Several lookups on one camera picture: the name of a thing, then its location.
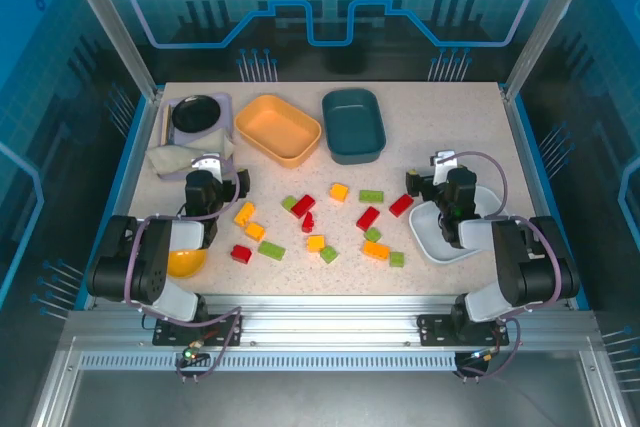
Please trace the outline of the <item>orange long lego brick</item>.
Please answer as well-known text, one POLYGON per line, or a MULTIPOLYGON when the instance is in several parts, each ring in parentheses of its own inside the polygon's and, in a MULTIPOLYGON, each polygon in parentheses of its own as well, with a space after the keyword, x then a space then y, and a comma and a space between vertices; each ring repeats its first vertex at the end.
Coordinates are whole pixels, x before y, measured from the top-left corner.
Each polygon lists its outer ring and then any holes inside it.
POLYGON ((364 242, 362 252, 376 260, 387 260, 390 255, 390 248, 386 245, 366 240, 364 242))

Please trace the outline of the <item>aluminium mounting rail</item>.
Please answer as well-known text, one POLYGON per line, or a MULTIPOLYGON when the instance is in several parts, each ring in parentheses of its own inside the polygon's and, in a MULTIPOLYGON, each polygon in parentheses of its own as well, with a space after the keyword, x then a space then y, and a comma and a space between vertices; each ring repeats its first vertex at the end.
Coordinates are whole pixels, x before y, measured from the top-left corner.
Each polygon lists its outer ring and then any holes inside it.
MULTIPOLYGON (((241 307, 244 351, 399 351, 420 346, 417 318, 449 314, 454 298, 444 296, 276 296, 209 295, 211 312, 241 307)), ((527 352, 601 350, 596 316, 560 302, 519 315, 527 352)), ((100 301, 74 311, 59 347, 78 351, 143 351, 151 334, 140 313, 124 304, 100 301)))

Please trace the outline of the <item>white oblong container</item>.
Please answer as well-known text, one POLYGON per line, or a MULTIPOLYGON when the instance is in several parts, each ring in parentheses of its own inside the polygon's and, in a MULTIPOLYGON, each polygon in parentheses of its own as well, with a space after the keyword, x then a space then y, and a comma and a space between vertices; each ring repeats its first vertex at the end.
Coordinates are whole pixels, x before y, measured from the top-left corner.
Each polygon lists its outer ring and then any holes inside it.
MULTIPOLYGON (((494 212, 501 200, 490 189, 477 186, 475 191, 476 212, 481 216, 494 212)), ((442 237, 438 225, 440 214, 434 202, 424 202, 409 213, 409 226, 423 257, 436 264, 451 264, 480 253, 478 249, 457 249, 442 237)))

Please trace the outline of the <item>yellow-orange oblong container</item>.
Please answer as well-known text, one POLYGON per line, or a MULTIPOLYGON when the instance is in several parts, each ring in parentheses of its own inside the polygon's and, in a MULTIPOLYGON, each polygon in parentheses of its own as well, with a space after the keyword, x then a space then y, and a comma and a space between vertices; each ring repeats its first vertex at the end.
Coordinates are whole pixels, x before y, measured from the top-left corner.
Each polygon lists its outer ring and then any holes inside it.
POLYGON ((316 119, 271 94, 249 102, 235 116, 234 125, 249 145, 288 169, 305 162, 322 135, 316 119))

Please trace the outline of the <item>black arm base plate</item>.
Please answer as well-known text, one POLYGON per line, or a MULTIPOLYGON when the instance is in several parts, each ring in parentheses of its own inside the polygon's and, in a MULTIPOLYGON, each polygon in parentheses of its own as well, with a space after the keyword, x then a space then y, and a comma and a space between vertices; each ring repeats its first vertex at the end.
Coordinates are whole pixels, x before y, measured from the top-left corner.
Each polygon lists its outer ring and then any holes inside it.
POLYGON ((451 315, 420 315, 416 325, 423 347, 507 346, 509 335, 495 321, 474 323, 451 315))
POLYGON ((234 329, 231 329, 234 316, 219 323, 200 328, 177 326, 167 321, 157 320, 154 328, 152 344, 163 347, 186 347, 188 344, 203 339, 206 347, 222 347, 230 332, 229 346, 240 345, 243 317, 240 316, 234 329))

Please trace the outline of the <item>teal oblong container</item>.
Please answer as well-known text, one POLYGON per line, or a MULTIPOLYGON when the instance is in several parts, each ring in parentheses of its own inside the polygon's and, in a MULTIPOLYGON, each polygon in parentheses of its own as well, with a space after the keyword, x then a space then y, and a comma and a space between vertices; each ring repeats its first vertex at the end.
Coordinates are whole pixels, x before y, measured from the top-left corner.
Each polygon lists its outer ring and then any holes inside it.
POLYGON ((339 89, 322 99, 328 149, 340 165, 376 161, 386 146, 386 133, 374 93, 364 88, 339 89))

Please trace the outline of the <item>aluminium frame post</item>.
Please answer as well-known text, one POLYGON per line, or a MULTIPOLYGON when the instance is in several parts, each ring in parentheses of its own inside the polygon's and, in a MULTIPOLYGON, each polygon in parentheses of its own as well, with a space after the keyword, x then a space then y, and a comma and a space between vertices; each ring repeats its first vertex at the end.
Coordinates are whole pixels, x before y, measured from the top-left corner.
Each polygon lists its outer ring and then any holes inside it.
POLYGON ((157 87, 112 0, 86 0, 111 41, 136 87, 147 101, 155 101, 157 87))
POLYGON ((573 0, 548 0, 531 36, 522 49, 503 89, 503 100, 513 103, 531 74, 573 0))

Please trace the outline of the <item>lilac plastic tray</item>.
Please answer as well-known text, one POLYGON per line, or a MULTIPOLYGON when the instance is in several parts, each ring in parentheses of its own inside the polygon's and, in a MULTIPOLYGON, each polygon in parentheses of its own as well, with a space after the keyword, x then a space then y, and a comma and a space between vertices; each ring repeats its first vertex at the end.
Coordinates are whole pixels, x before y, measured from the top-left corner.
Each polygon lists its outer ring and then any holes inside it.
MULTIPOLYGON (((219 130, 219 129, 225 129, 226 132, 231 136, 231 139, 232 139, 234 127, 233 127, 233 112, 232 112, 231 96, 229 94, 227 94, 227 93, 210 93, 210 94, 196 94, 196 95, 206 95, 206 96, 212 97, 220 104, 221 115, 220 115, 220 118, 219 118, 218 122, 213 127, 210 127, 209 129, 207 129, 205 131, 202 131, 202 132, 199 132, 199 133, 195 133, 195 134, 183 133, 183 132, 177 130, 174 127, 173 123, 172 123, 172 136, 171 136, 171 143, 169 145, 171 145, 171 144, 176 144, 176 145, 186 144, 188 142, 191 142, 193 140, 199 139, 199 138, 201 138, 201 137, 203 137, 203 136, 205 136, 205 135, 207 135, 207 134, 209 134, 209 133, 211 133, 213 131, 219 130)), ((176 104, 179 101, 181 101, 181 100, 183 100, 183 99, 185 99, 187 97, 189 97, 189 96, 170 99, 166 103, 166 105, 170 105, 172 107, 172 111, 173 111, 173 108, 176 106, 176 104)), ((165 106, 161 109, 161 123, 162 123, 162 114, 163 114, 165 106)), ((160 178, 160 177, 159 178, 162 179, 162 180, 180 180, 180 179, 184 179, 187 174, 178 175, 177 177, 173 177, 173 178, 160 178)))

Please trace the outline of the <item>small wired controller board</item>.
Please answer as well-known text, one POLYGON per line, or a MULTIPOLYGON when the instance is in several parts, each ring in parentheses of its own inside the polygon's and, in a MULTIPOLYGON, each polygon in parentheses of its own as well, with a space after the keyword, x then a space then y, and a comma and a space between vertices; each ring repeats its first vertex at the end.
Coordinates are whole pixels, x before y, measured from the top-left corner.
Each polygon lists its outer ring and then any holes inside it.
POLYGON ((202 347, 203 344, 200 342, 192 342, 189 344, 182 352, 182 358, 178 363, 179 367, 184 369, 203 365, 210 358, 210 355, 208 353, 202 353, 202 347))
POLYGON ((499 353, 500 349, 497 347, 486 348, 475 352, 461 353, 457 360, 457 364, 459 366, 468 366, 475 363, 488 364, 499 353))

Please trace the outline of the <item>black round plate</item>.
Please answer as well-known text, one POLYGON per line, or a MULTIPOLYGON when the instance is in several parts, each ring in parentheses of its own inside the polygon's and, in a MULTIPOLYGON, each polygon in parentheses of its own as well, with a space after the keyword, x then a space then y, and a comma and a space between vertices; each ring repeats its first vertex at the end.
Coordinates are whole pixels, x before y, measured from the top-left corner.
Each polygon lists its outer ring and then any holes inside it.
POLYGON ((195 134, 213 127, 221 115, 220 104, 206 95, 189 96, 173 108, 174 127, 187 134, 195 134))

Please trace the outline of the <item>yellow round bowl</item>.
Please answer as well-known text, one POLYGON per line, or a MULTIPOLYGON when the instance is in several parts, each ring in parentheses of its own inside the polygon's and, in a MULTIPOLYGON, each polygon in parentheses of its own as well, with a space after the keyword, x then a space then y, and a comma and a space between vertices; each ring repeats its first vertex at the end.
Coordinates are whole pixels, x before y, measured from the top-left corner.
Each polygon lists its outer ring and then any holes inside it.
POLYGON ((168 257, 167 274, 178 279, 189 278, 203 268, 206 260, 205 249, 171 251, 168 257))

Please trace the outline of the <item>red long lego brick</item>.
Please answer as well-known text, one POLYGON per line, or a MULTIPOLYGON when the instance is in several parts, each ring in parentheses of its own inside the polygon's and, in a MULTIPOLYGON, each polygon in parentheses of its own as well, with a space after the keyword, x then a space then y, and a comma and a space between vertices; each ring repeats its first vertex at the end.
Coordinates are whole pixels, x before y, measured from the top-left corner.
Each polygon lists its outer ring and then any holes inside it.
POLYGON ((379 215, 380 211, 378 209, 375 207, 368 207, 357 220, 356 226, 363 232, 366 232, 374 224, 379 215))
POLYGON ((315 199, 305 194, 292 207, 290 212, 298 219, 304 217, 315 205, 315 199))
POLYGON ((390 207, 389 212, 396 218, 403 215, 414 203, 414 198, 408 194, 399 197, 390 207))

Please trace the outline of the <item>beige folded cloth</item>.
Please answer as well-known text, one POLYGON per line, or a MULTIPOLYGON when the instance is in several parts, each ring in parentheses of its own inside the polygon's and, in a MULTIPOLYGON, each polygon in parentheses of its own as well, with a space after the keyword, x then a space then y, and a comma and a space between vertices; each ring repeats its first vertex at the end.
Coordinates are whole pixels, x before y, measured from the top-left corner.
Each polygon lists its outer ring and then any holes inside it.
POLYGON ((205 154, 218 154, 229 159, 235 145, 225 129, 213 131, 186 144, 166 144, 147 150, 146 158, 154 173, 160 178, 173 178, 187 174, 192 169, 192 161, 205 154))

